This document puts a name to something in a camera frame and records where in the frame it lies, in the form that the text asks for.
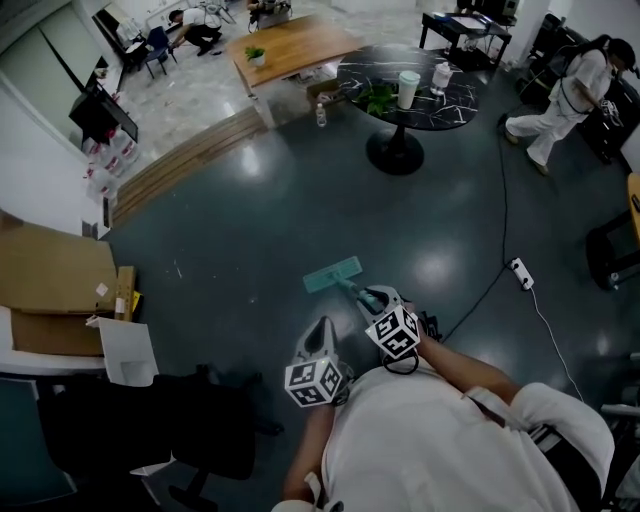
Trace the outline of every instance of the white cup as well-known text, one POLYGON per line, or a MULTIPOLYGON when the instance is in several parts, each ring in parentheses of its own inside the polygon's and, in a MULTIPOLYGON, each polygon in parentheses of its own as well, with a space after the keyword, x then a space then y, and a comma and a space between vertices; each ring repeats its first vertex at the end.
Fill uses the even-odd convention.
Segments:
POLYGON ((413 71, 403 71, 398 80, 398 107, 407 110, 413 104, 413 98, 420 84, 420 75, 413 71))

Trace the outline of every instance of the cardboard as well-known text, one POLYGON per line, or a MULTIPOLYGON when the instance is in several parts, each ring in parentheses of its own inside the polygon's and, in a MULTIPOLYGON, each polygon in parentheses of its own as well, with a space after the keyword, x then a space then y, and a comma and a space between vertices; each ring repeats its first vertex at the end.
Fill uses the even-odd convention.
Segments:
POLYGON ((136 282, 134 267, 118 268, 118 286, 116 288, 116 320, 131 322, 133 318, 133 292, 136 282))
POLYGON ((102 356, 100 331, 87 327, 87 318, 11 311, 13 349, 58 356, 102 356))
POLYGON ((47 314, 115 309, 116 268, 106 242, 29 224, 0 210, 0 269, 0 305, 8 308, 47 314))

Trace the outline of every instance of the marble tabletop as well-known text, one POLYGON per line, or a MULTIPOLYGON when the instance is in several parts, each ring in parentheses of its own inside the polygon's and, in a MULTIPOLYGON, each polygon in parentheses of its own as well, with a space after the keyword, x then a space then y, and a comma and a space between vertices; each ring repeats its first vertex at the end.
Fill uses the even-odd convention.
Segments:
POLYGON ((463 126, 475 117, 482 83, 449 63, 453 70, 449 86, 444 96, 434 96, 429 87, 435 67, 444 60, 438 52, 412 46, 365 46, 342 60, 338 67, 338 82, 346 97, 366 112, 367 104, 356 101, 362 91, 371 85, 397 84, 402 71, 415 71, 420 75, 420 86, 411 109, 400 109, 394 100, 381 116, 375 117, 416 130, 449 130, 463 126))

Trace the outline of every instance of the green plant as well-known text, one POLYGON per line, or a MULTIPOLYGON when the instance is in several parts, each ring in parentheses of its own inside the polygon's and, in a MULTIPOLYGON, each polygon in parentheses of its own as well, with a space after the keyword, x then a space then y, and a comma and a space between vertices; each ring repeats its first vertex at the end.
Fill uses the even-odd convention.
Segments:
POLYGON ((355 101, 367 105, 367 114, 382 116, 387 105, 397 96, 390 85, 372 85, 362 91, 355 101))
POLYGON ((264 48, 256 48, 255 46, 247 46, 244 49, 244 54, 247 56, 247 60, 257 59, 264 55, 264 48))

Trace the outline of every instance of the table base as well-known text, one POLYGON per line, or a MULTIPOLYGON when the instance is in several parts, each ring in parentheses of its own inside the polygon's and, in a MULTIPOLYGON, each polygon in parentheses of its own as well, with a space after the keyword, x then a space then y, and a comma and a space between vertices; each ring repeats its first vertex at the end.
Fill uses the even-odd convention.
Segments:
POLYGON ((424 150, 413 135, 398 129, 381 130, 367 141, 367 156, 382 172, 402 176, 416 172, 424 162, 424 150))
POLYGON ((587 235, 587 262, 589 272, 596 284, 603 290, 616 286, 614 276, 628 268, 640 264, 640 251, 617 257, 607 234, 631 222, 631 211, 626 211, 587 235))

